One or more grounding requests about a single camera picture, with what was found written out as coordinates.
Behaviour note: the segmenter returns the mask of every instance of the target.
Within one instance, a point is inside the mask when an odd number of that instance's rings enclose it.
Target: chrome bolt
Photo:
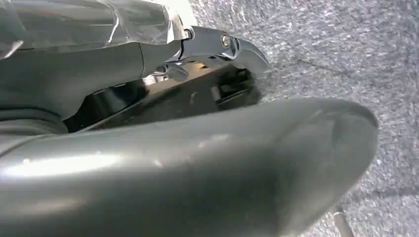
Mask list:
[[[230,47],[230,43],[231,43],[231,39],[227,34],[222,34],[221,35],[221,46],[223,46],[224,48],[228,48]]]
[[[188,38],[188,40],[192,39],[192,32],[190,30],[186,29],[185,34],[186,34],[186,37]]]

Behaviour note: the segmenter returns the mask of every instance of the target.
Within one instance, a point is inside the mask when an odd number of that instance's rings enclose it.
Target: black rubber component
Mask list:
[[[67,127],[60,118],[38,109],[8,109],[0,111],[0,134],[63,134]]]
[[[226,73],[211,91],[220,110],[254,105],[260,100],[254,78],[247,70]]]

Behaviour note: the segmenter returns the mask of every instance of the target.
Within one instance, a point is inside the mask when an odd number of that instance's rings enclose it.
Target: protective plastic wrap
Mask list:
[[[76,51],[187,38],[180,17],[142,0],[0,0],[0,59],[16,50]]]

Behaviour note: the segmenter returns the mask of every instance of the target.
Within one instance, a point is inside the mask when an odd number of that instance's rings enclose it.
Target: gray carpet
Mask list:
[[[337,97],[371,108],[380,146],[342,200],[358,237],[419,236],[418,0],[191,0],[202,26],[250,39],[263,101]],[[339,236],[330,216],[304,235]]]

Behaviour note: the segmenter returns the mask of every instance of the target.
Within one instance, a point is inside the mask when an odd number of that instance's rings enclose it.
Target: motorcycle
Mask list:
[[[375,155],[369,109],[255,105],[263,53],[164,5],[0,3],[1,236],[294,236]]]

